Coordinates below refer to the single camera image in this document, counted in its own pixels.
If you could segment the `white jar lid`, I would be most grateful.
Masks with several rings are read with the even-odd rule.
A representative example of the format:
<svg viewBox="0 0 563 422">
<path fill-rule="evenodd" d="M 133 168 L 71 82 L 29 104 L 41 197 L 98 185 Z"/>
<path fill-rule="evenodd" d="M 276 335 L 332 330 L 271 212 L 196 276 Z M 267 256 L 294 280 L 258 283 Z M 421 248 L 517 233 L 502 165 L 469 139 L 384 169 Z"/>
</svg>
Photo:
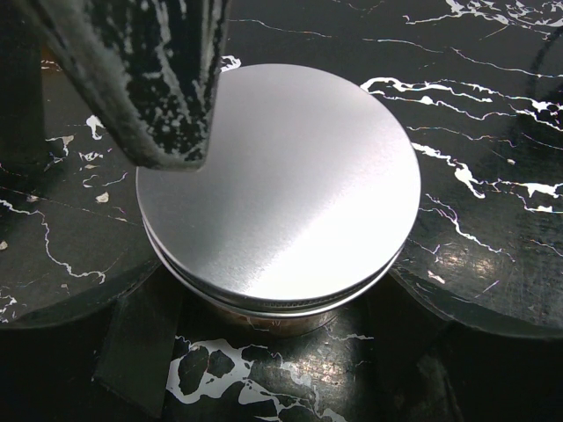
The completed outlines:
<svg viewBox="0 0 563 422">
<path fill-rule="evenodd" d="M 338 308 L 404 247 L 420 166 L 393 114 L 319 69 L 223 72 L 198 171 L 138 168 L 148 238 L 168 271 L 217 307 L 263 318 Z"/>
</svg>

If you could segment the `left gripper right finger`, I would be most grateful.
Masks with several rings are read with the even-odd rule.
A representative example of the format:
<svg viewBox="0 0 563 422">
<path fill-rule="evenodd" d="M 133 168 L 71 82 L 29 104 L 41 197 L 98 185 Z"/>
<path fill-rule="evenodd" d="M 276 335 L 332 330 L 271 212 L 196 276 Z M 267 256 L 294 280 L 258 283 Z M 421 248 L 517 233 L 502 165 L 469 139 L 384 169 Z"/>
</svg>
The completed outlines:
<svg viewBox="0 0 563 422">
<path fill-rule="evenodd" d="M 387 421 L 560 421 L 562 330 L 391 271 L 364 296 Z"/>
</svg>

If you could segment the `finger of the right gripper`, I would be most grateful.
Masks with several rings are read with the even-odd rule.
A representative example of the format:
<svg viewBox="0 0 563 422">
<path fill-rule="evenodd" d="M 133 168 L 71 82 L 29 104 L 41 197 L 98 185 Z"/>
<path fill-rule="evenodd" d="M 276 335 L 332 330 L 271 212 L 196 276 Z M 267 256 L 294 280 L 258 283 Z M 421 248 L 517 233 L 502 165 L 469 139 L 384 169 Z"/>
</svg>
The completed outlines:
<svg viewBox="0 0 563 422">
<path fill-rule="evenodd" d="M 133 164 L 203 166 L 227 2 L 42 0 L 24 13 Z"/>
</svg>

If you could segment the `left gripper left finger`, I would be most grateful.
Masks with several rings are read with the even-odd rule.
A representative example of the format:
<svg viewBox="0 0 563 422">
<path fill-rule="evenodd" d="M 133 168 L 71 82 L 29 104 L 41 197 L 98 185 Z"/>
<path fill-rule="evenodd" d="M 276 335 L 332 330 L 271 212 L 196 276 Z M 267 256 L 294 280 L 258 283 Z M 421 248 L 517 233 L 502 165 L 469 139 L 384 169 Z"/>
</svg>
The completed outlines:
<svg viewBox="0 0 563 422">
<path fill-rule="evenodd" d="M 66 324 L 1 332 L 3 421 L 158 421 L 184 288 L 163 267 Z"/>
</svg>

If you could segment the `clear plastic jar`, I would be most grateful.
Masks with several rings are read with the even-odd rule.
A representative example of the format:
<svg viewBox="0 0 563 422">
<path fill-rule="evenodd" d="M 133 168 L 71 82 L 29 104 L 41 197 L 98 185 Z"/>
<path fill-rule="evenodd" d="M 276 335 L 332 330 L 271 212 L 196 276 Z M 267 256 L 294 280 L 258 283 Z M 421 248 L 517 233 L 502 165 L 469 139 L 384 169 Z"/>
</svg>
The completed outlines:
<svg viewBox="0 0 563 422">
<path fill-rule="evenodd" d="M 206 305 L 206 308 L 224 324 L 234 326 L 240 331 L 256 331 L 281 338 L 297 337 L 315 331 L 331 322 L 338 314 L 336 310 L 331 310 L 314 316 L 264 318 L 245 316 L 213 305 Z"/>
</svg>

